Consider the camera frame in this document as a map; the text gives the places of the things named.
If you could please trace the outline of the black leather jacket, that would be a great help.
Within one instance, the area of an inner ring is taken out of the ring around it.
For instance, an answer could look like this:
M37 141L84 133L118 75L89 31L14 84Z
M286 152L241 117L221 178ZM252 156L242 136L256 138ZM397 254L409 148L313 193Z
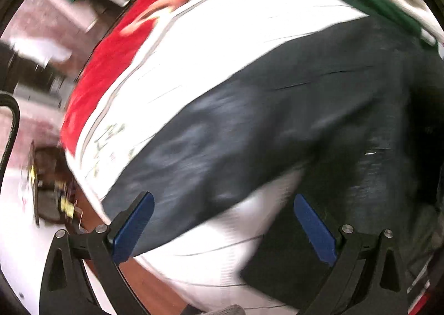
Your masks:
M126 166L102 206L114 218L148 191L135 246L159 248L288 170L302 173L241 267L254 289L304 308L329 273L294 214L307 198L329 229L393 231L406 285L442 245L443 59L380 19L280 45L201 95Z

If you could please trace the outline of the brown bag with yellow items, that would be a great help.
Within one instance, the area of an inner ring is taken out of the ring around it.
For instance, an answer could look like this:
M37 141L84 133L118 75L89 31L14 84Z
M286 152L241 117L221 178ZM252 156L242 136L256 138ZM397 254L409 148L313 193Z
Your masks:
M36 226L79 226L83 211L77 205L77 182L70 171L65 152L59 146L30 146L28 180L32 190Z

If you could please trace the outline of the white cloth on shelf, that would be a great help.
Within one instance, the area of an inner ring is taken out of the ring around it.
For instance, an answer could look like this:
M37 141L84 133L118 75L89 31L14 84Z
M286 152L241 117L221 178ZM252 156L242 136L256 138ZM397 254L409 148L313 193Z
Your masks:
M46 67L51 61L64 62L72 56L72 51L56 41L45 37L10 37L11 48L21 58L27 58Z

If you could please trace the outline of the green folded striped-cuff garment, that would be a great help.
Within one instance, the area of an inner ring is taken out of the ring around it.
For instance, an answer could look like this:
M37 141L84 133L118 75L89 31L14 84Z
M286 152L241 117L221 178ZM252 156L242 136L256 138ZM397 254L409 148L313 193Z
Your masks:
M342 0L346 4L369 16L380 16L400 26L409 34L421 38L430 46L437 47L438 35L433 34L419 20L414 19L404 9L391 0Z

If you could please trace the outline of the white diamond pattern sheet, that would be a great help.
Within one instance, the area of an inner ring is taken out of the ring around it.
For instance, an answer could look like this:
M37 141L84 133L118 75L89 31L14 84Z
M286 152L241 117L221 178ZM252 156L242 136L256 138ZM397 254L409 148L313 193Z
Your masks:
M102 201L124 167L184 106L282 43L363 13L341 0L189 0L154 15L159 22L101 97L75 154L66 151L105 223ZM248 314L293 314L293 308L244 284L239 271L299 178L299 171L283 173L137 262L204 311L237 304Z

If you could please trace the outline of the red floral blanket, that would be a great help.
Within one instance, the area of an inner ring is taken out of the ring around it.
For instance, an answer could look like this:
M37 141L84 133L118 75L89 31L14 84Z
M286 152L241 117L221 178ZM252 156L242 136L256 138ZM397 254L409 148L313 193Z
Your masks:
M111 84L159 22L155 12L178 9L189 0L137 0L111 33L95 48L71 94L60 131L61 143L71 155L88 118Z

